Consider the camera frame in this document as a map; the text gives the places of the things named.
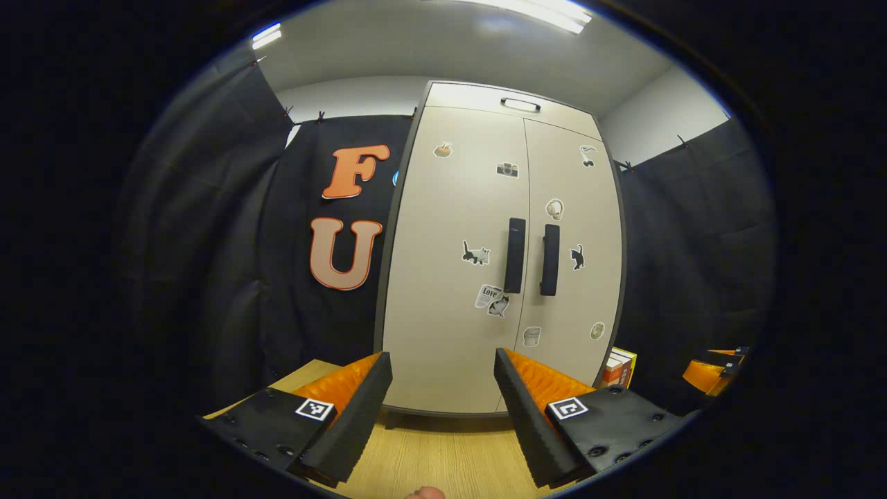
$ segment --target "black handle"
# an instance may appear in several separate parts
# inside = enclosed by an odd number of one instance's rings
[[[524,104],[531,104],[532,106],[536,106],[536,112],[539,112],[542,109],[542,106],[540,106],[539,104],[537,104],[535,102],[530,102],[528,100],[515,99],[512,97],[503,97],[499,102],[502,104],[502,106],[504,106],[506,100],[516,100],[518,102],[523,102]]]
[[[557,292],[557,263],[561,254],[560,226],[546,224],[546,235],[542,242],[545,245],[545,255],[542,262],[542,282],[539,286],[542,288],[542,296],[553,297]]]
[[[523,218],[508,220],[508,255],[505,263],[505,292],[520,293],[523,279],[523,243],[527,233],[527,221]]]

